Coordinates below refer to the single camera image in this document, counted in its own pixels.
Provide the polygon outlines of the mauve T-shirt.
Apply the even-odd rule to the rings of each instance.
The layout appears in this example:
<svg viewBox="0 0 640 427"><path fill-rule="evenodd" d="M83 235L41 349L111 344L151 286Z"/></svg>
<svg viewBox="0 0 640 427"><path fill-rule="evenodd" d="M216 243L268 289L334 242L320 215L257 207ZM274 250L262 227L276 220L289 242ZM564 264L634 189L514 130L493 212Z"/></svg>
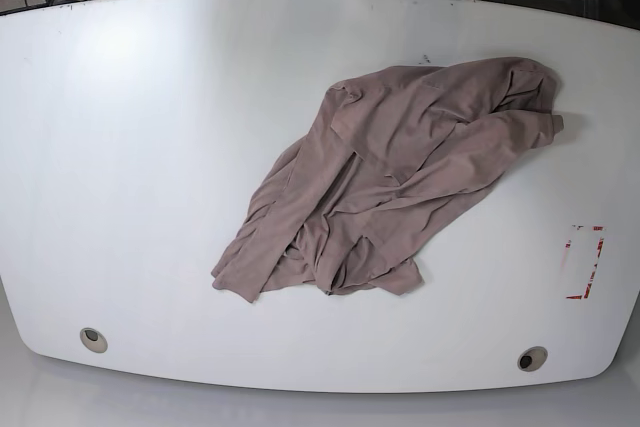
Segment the mauve T-shirt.
<svg viewBox="0 0 640 427"><path fill-rule="evenodd" d="M562 131L557 88L550 68L519 57L334 84L252 195L214 288L249 302L303 284L330 296L413 291L416 253Z"/></svg>

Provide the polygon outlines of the right grey table grommet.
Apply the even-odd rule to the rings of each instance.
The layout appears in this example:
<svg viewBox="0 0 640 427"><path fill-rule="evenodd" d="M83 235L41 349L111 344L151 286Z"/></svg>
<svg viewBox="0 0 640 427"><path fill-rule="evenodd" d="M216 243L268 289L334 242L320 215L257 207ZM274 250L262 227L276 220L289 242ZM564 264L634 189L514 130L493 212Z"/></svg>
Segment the right grey table grommet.
<svg viewBox="0 0 640 427"><path fill-rule="evenodd" d="M542 346L534 346L524 351L518 358L517 366L521 371L534 372L540 369L548 358L548 351Z"/></svg>

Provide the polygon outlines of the grey table grommet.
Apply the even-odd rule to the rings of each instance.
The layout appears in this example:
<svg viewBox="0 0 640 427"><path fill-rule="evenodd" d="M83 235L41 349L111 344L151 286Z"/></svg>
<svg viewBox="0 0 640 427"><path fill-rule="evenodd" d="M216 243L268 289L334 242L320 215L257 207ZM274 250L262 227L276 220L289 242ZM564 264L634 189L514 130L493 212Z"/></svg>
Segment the grey table grommet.
<svg viewBox="0 0 640 427"><path fill-rule="evenodd" d="M521 371L534 372L540 369L548 358L548 351L542 346L534 346L524 351L518 358L517 366Z"/></svg>
<svg viewBox="0 0 640 427"><path fill-rule="evenodd" d="M97 354L105 353L108 349L106 338L92 328L83 328L80 331L80 340L88 350Z"/></svg>

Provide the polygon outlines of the left grey table grommet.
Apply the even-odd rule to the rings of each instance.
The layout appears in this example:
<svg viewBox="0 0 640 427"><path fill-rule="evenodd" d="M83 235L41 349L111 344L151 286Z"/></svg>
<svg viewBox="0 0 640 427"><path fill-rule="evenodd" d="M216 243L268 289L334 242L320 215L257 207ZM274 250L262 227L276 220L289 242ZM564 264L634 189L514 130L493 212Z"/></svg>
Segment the left grey table grommet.
<svg viewBox="0 0 640 427"><path fill-rule="evenodd" d="M108 349L106 338L92 328L83 328L80 331L80 340L88 350L97 354L105 353Z"/></svg>

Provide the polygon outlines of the red tape rectangle marking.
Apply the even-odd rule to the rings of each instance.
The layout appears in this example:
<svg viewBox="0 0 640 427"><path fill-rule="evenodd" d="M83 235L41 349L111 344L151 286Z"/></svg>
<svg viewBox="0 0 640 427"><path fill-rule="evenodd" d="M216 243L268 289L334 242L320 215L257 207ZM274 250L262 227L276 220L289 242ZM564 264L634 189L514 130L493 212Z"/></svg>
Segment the red tape rectangle marking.
<svg viewBox="0 0 640 427"><path fill-rule="evenodd" d="M603 226L573 225L561 262L561 295L583 300L590 295L605 237Z"/></svg>

